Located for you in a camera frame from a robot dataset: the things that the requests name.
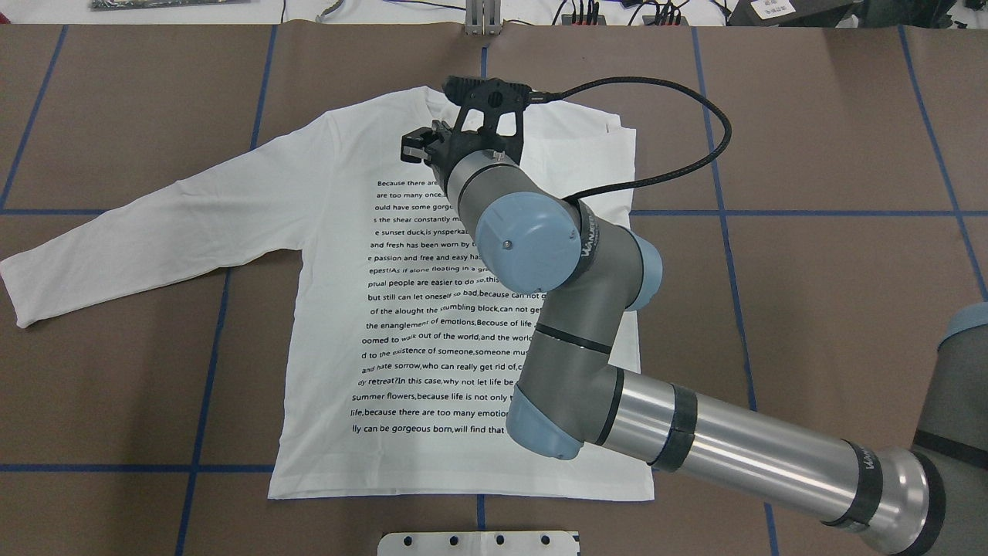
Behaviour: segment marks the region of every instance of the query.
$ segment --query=robotic arm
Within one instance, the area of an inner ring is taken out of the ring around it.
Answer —
[[[402,160],[432,167],[480,257],[507,288],[546,293],[507,417],[515,441],[559,459],[592,442],[803,511],[884,554],[983,553],[988,304],[951,324],[912,451],[875,452],[616,368],[608,359],[621,314],[649,302],[662,261],[648,241],[597,219],[578,198],[548,195],[518,167],[525,108],[567,95],[462,77],[449,78],[444,91],[460,106],[455,125],[436,121],[406,135]],[[477,131],[463,129],[469,110],[484,115]],[[712,110],[725,139],[693,169],[730,137],[726,118]],[[501,116],[512,113],[516,134],[499,136]],[[964,401],[964,419],[951,418]]]

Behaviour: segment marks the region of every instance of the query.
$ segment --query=shirt sleeve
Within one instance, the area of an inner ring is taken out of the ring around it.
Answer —
[[[327,198],[337,136],[325,114],[0,261],[17,326],[301,249]]]

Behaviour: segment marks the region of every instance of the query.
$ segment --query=brown tabletop surface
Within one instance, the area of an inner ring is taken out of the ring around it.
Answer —
[[[385,92],[449,74],[562,90],[647,75],[731,118],[718,163],[639,191],[665,262],[647,375],[909,446],[947,320],[988,301],[988,32],[0,26],[0,259]],[[573,97],[637,129],[639,177],[719,139],[644,86]],[[383,534],[564,529],[583,554],[871,554],[676,474],[655,502],[268,501],[297,252],[15,327],[0,295],[0,554],[371,555]]]

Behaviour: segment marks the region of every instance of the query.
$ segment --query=light blue cap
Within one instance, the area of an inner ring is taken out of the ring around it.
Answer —
[[[477,221],[477,251],[509,290],[548,292],[566,281],[580,260],[580,233],[566,209],[531,191],[509,193]]]
[[[638,250],[641,252],[642,277],[641,288],[638,289],[638,297],[634,299],[625,311],[638,311],[648,305],[648,302],[652,301],[652,296],[655,295],[655,292],[659,291],[659,285],[662,284],[662,256],[659,255],[659,250],[655,248],[655,245],[642,239],[637,233],[631,230],[627,232],[638,243]]]
[[[961,309],[953,316],[953,319],[950,319],[950,324],[947,325],[947,335],[940,340],[937,349],[940,349],[940,346],[944,345],[944,342],[951,336],[986,324],[988,324],[988,303],[976,303]]]
[[[538,410],[515,385],[508,408],[508,434],[522,447],[545,457],[573,459],[583,442],[573,438]]]

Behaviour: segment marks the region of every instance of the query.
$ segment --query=white t-shirt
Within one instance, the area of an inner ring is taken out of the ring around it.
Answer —
[[[14,255],[0,276],[17,324],[300,250],[271,498],[651,500],[640,462],[593,445],[543,458],[503,431],[540,299],[497,283],[432,171],[398,157],[403,134],[457,110],[420,87],[327,112]],[[617,116],[556,102],[528,108],[525,125],[522,168],[546,191],[633,179],[634,131]],[[588,201],[627,226],[630,192]],[[634,315],[612,361],[638,367]]]

